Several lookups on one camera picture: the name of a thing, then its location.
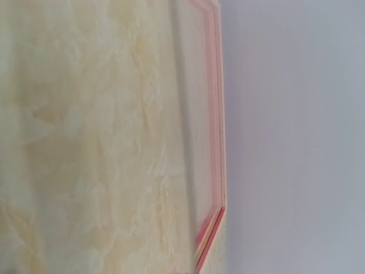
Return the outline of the pink wooden picture frame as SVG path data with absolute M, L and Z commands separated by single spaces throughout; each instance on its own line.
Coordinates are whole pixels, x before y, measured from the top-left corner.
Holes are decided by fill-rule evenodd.
M 224 74 L 222 60 L 221 6 L 218 1 L 195 1 L 204 12 L 206 57 L 208 69 L 208 97 L 210 124 L 210 152 L 213 183 L 213 215 L 204 241 L 196 245 L 194 239 L 194 272 L 199 273 L 217 235 L 227 208 L 226 201 L 226 145 Z

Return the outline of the clear acrylic glass sheet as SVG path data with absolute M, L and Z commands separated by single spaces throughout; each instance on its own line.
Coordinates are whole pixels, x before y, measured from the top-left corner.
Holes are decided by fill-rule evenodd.
M 196 245 L 213 215 L 208 69 L 204 12 L 195 1 L 172 1 L 189 197 Z

